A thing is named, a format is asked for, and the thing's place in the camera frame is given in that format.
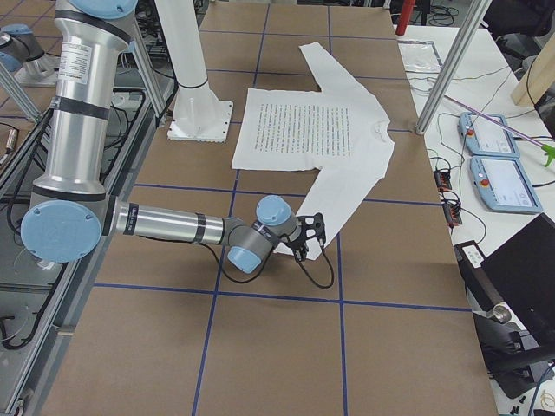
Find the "third grey robot base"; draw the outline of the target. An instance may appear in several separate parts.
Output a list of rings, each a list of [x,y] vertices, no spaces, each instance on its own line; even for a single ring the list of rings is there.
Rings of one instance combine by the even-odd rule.
[[[54,87],[58,62],[48,56],[26,24],[1,28],[1,63],[23,86]]]

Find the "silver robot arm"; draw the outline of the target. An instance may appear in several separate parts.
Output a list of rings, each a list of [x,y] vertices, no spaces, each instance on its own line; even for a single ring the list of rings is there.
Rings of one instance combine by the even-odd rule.
[[[184,64],[175,98],[165,98],[141,43],[133,1],[59,1],[55,26],[62,33],[56,91],[51,101],[51,136],[42,176],[35,179],[29,210],[20,236],[34,256],[55,263],[85,257],[101,238],[118,232],[156,241],[216,244],[228,248],[229,260],[245,273],[253,272],[279,246],[298,262],[325,251],[323,216],[296,216],[279,196],[262,198],[256,221],[219,218],[201,213],[137,205],[108,194],[101,182],[118,57],[132,49],[153,107],[177,111],[171,139],[223,141],[232,104],[210,89],[191,4],[185,16],[172,17],[171,4],[157,4],[160,23],[169,36],[174,64]],[[177,50],[173,36],[186,31],[186,49]]]

